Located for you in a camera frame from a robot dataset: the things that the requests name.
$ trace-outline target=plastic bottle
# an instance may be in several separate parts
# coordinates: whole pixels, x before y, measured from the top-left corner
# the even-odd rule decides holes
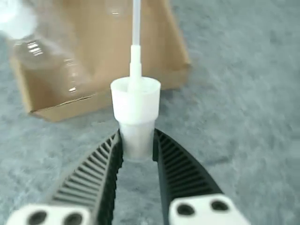
[[[39,34],[42,24],[38,21],[34,10],[21,0],[0,0],[0,31],[10,40],[13,54],[22,66],[29,71],[50,69],[65,84],[51,83],[51,77],[43,77],[53,90],[64,95],[81,94],[80,88],[90,82],[88,74],[69,51]]]

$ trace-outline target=white plastic cap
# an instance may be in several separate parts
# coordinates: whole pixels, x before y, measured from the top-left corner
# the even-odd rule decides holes
[[[144,160],[153,152],[161,84],[141,77],[141,91],[128,92],[129,79],[123,77],[111,84],[113,113],[120,125],[124,157]]]
[[[0,0],[0,31],[11,39],[22,39],[37,27],[34,11],[21,0]]]

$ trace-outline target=mounting hole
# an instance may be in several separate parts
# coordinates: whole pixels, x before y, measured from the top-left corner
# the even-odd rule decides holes
[[[42,224],[47,217],[47,213],[45,211],[38,211],[33,213],[28,220],[29,225],[39,225]]]
[[[179,215],[191,216],[195,213],[195,210],[190,205],[181,204],[177,207],[177,212]]]
[[[227,211],[227,210],[229,210],[228,205],[226,203],[222,202],[222,201],[219,201],[219,200],[212,202],[211,207],[215,211]]]
[[[80,225],[82,221],[82,215],[80,215],[79,213],[72,213],[67,216],[64,221],[64,225]]]

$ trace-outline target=cardboard box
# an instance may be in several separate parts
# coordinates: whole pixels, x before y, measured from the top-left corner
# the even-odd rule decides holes
[[[108,14],[104,0],[57,0],[57,7],[74,26],[78,57],[93,79],[85,88],[95,94],[75,100],[58,95],[42,79],[45,71],[42,75],[26,71],[12,57],[26,111],[50,121],[111,105],[110,83],[128,76],[131,45],[131,5],[120,17]],[[143,75],[158,79],[162,89],[180,87],[187,80],[190,59],[168,0],[142,0],[141,23]],[[46,75],[55,82],[51,71]]]

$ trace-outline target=pump dip tube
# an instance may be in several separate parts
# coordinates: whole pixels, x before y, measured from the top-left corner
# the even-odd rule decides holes
[[[111,83],[113,113],[119,122],[124,157],[143,161],[152,157],[161,83],[142,77],[140,46],[141,0],[133,0],[130,76]]]

